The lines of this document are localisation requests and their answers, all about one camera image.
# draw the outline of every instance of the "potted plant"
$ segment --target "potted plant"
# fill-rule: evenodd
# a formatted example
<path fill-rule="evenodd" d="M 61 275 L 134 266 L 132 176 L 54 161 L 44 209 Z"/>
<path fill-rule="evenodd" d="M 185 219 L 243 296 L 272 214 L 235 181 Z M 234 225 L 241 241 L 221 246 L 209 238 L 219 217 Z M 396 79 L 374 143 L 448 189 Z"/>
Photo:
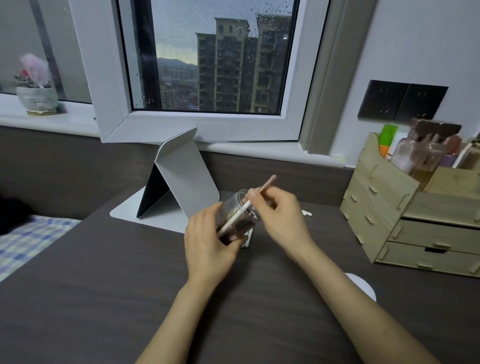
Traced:
<path fill-rule="evenodd" d="M 24 69 L 15 76 L 17 96 L 28 115 L 54 115 L 59 99 L 50 85 L 50 70 L 43 59 L 28 53 L 20 57 Z"/>

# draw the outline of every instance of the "wooden organizer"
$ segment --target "wooden organizer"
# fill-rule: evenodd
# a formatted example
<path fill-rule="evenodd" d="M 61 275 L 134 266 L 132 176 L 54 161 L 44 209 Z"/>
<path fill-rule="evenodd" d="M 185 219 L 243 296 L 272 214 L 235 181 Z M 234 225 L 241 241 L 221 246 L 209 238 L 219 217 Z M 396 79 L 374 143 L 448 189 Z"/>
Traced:
<path fill-rule="evenodd" d="M 480 173 L 439 167 L 418 186 L 370 133 L 340 206 L 370 261 L 480 277 Z"/>

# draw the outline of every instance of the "black cloth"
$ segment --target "black cloth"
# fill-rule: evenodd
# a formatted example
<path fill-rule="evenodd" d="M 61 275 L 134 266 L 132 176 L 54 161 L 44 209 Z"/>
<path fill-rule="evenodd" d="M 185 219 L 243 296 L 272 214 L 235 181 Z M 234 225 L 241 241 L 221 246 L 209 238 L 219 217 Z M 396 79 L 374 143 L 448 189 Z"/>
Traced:
<path fill-rule="evenodd" d="M 28 220 L 34 212 L 31 207 L 15 198 L 0 197 L 0 235 Z"/>

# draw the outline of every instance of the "black wall switch panel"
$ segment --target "black wall switch panel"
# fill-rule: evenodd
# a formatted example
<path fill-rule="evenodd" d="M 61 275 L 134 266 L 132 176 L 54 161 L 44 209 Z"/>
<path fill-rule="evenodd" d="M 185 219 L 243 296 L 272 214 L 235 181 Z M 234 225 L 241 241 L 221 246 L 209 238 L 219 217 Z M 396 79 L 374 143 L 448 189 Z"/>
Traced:
<path fill-rule="evenodd" d="M 394 120 L 433 119 L 447 90 L 446 86 L 408 85 Z"/>
<path fill-rule="evenodd" d="M 370 80 L 358 117 L 393 120 L 407 87 L 401 82 Z"/>

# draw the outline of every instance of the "blue checkered fabric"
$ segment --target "blue checkered fabric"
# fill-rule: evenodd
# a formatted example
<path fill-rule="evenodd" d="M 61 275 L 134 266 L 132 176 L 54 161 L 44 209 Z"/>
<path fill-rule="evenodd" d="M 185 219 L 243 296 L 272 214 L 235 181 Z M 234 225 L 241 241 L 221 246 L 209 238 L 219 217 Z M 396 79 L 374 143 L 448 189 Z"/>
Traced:
<path fill-rule="evenodd" d="M 30 220 L 0 236 L 0 282 L 40 253 L 80 220 L 32 215 Z"/>

